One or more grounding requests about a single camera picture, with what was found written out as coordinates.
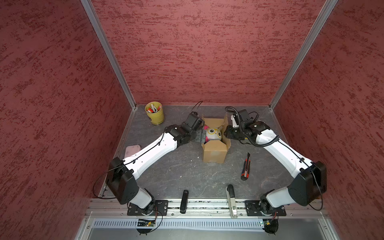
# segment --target black mounting plate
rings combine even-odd
[[[168,210],[168,200],[155,200],[155,207],[157,207],[157,210],[161,212],[163,216],[167,215],[167,210]],[[128,211],[127,211],[128,216],[154,216],[155,211],[152,211],[149,215],[144,215],[143,210],[139,208],[137,205],[129,203],[128,205]]]
[[[247,211],[247,215],[249,217],[260,217],[260,216],[263,216],[263,217],[266,217],[265,215],[263,215],[259,209],[259,200],[246,200],[244,201],[245,203],[245,210]],[[284,206],[281,206],[280,208],[278,208],[277,212],[276,212],[276,216],[281,216],[281,217],[284,217],[284,216],[287,216],[287,213],[285,212],[285,208]]]
[[[205,137],[207,135],[207,131],[204,130],[204,129],[199,129],[196,131],[196,137],[195,139],[193,140],[194,142],[205,142]]]

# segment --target cardboard box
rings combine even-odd
[[[227,115],[225,115],[224,118],[204,118],[204,116],[202,116],[202,119],[208,127],[218,128],[222,136],[221,141],[210,140],[205,144],[201,144],[203,147],[203,162],[223,163],[231,147],[231,140],[224,136],[225,129],[228,126]]]

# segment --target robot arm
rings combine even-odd
[[[154,207],[154,197],[138,187],[136,179],[162,156],[193,140],[201,125],[204,125],[204,121],[196,112],[192,112],[180,126],[168,126],[158,139],[136,154],[123,160],[114,158],[109,164],[106,183],[119,203],[131,202],[150,213]]]
[[[282,205],[295,202],[307,206],[326,191],[326,167],[323,163],[313,163],[292,149],[264,122],[250,118],[245,109],[226,109],[233,115],[232,126],[227,127],[224,135],[240,141],[247,138],[252,145],[265,148],[294,178],[289,186],[269,191],[260,198],[260,210],[265,215],[274,213]]]

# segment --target red textured wall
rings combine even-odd
[[[73,239],[130,111],[80,1],[1,1],[0,104],[0,239]]]
[[[384,236],[384,2],[339,0],[275,108],[292,146],[327,165],[342,239]]]
[[[268,105],[324,0],[94,0],[137,103]]]

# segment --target wire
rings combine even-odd
[[[313,176],[313,179],[314,179],[314,182],[316,183],[317,188],[319,189],[319,192],[320,192],[320,198],[321,198],[321,206],[320,206],[320,209],[316,209],[316,208],[312,207],[311,204],[308,204],[308,205],[309,205],[311,208],[313,208],[313,210],[321,211],[321,210],[323,209],[323,203],[324,203],[324,201],[323,201],[323,194],[321,193],[319,184],[317,183],[316,177],[314,176],[314,173],[313,173],[312,169],[311,169],[311,168],[308,166],[308,164],[305,163],[304,161],[303,161],[303,163],[304,163],[305,165],[307,165],[307,167],[310,169],[310,171],[311,171],[311,173],[312,173],[312,176]]]
[[[316,177],[314,176],[314,173],[312,171],[312,169],[309,167],[309,165],[304,162],[304,158],[303,157],[299,157],[297,156],[297,154],[291,149],[289,148],[287,145],[283,144],[282,142],[278,141],[281,145],[285,146],[286,148],[288,148],[298,159],[300,159],[300,162],[303,162],[305,165],[307,165],[307,167],[310,169],[311,173],[312,173],[312,176],[313,176],[313,179],[314,179],[314,182],[316,183],[317,185],[317,188],[319,189],[319,192],[320,192],[320,198],[321,198],[321,207],[320,209],[316,209],[314,207],[311,206],[311,204],[308,204],[311,208],[313,208],[314,210],[316,211],[320,211],[321,209],[323,209],[323,194],[321,193],[321,190],[320,190],[320,187],[319,187],[319,184],[317,183],[317,180],[316,180]]]
[[[197,109],[196,109],[196,112],[197,112],[197,110],[199,109],[199,107],[200,107],[200,105],[203,103],[203,101],[199,101],[199,102],[197,102],[196,104],[195,104],[195,106],[193,106],[193,108],[191,109],[191,113],[192,113],[192,110],[197,106],[197,105],[199,105],[198,107],[197,107]]]
[[[151,147],[150,149],[148,149],[146,152],[144,152],[143,154],[141,154],[140,156],[138,156],[137,158],[135,158],[134,160],[132,160],[132,162],[135,163],[136,160],[139,159],[139,157],[143,156],[144,154],[146,154],[147,152],[149,152],[150,150],[152,150],[152,149],[153,149],[154,147],[156,147],[157,145],[160,146],[160,143],[161,143],[161,141],[163,140],[163,137],[164,137],[164,134],[165,134],[165,132],[166,132],[166,129],[167,129],[167,127],[164,128],[163,135],[161,136],[161,139],[160,139],[160,141],[159,141],[158,143],[156,143],[155,145],[153,145],[153,147]]]
[[[259,114],[257,112],[253,111],[253,112],[248,113],[248,115],[251,113],[256,113],[256,117],[254,118],[255,120],[257,120],[259,118]]]
[[[128,165],[128,164],[130,164],[130,163],[132,163],[132,162],[133,162],[133,161],[131,161],[131,162],[129,162],[129,163],[126,163],[126,164],[123,164],[122,166],[114,167],[114,168],[112,168],[112,169],[106,171],[105,173],[101,174],[101,175],[96,179],[96,181],[95,181],[94,184],[93,184],[93,187],[92,187],[92,193],[93,193],[93,195],[94,195],[96,198],[98,198],[98,199],[115,199],[115,197],[103,198],[103,197],[99,197],[99,196],[97,196],[96,193],[95,193],[95,185],[96,185],[97,181],[98,181],[102,176],[104,176],[105,174],[107,174],[109,171],[115,170],[116,168],[119,168],[119,167],[122,168],[122,167],[124,167],[125,165]]]
[[[101,174],[101,175],[96,179],[96,181],[95,181],[94,184],[93,184],[93,187],[92,187],[92,193],[93,193],[93,195],[94,195],[96,198],[98,198],[98,199],[115,199],[115,197],[103,198],[103,197],[99,197],[99,196],[97,196],[96,193],[95,193],[95,185],[96,185],[97,181],[98,181],[102,176],[104,176],[105,174],[107,174],[109,171],[115,170],[116,168],[119,168],[119,167],[122,168],[122,167],[124,167],[125,165],[128,165],[128,164],[130,164],[130,163],[135,163],[136,160],[139,159],[139,157],[143,156],[144,154],[146,154],[147,152],[149,152],[150,150],[152,150],[152,149],[153,149],[154,147],[156,147],[157,145],[160,145],[161,141],[162,141],[163,138],[164,138],[164,134],[165,134],[165,132],[166,132],[166,129],[167,129],[167,127],[164,128],[164,131],[163,131],[163,134],[162,134],[162,136],[161,136],[160,141],[159,141],[158,143],[156,143],[153,147],[151,147],[150,149],[148,149],[146,152],[144,152],[143,154],[141,154],[140,156],[138,156],[138,157],[135,158],[134,160],[130,161],[129,163],[125,163],[125,164],[123,164],[122,166],[119,166],[120,164],[122,164],[122,163],[120,163],[117,167],[112,168],[112,169],[106,171],[105,173]]]
[[[150,232],[153,232],[154,230],[156,230],[163,223],[163,214],[157,210],[157,207],[156,207],[155,211],[161,214],[161,221],[160,221],[159,225],[157,225],[157,227],[155,229],[151,230]]]
[[[300,159],[300,162],[302,162],[304,159],[302,157],[299,157],[297,156],[297,154],[292,150],[290,149],[287,145],[283,144],[282,142],[278,141],[281,145],[283,145],[284,147],[288,148],[298,159]]]
[[[243,124],[242,124],[241,121],[240,121],[240,114],[239,114],[239,112],[236,110],[236,108],[231,107],[231,106],[226,106],[226,107],[225,107],[225,111],[227,111],[227,112],[229,112],[229,113],[235,113],[235,117],[237,118],[237,122],[239,123],[239,130],[240,130],[240,132],[241,132],[244,136],[246,136],[246,137],[248,138],[249,142],[250,142],[252,145],[254,145],[255,147],[266,147],[266,146],[272,145],[273,143],[277,142],[277,141],[280,139],[280,136],[279,136],[279,135],[276,135],[275,138],[272,139],[270,142],[267,142],[267,143],[264,143],[264,144],[257,144],[257,143],[255,143],[255,142],[251,139],[251,137],[249,136],[249,134],[246,133],[246,132],[244,131],[244,126],[243,126]]]
[[[277,212],[275,212],[275,215],[273,216],[273,218],[269,222],[272,222],[275,219],[276,214],[277,214]]]

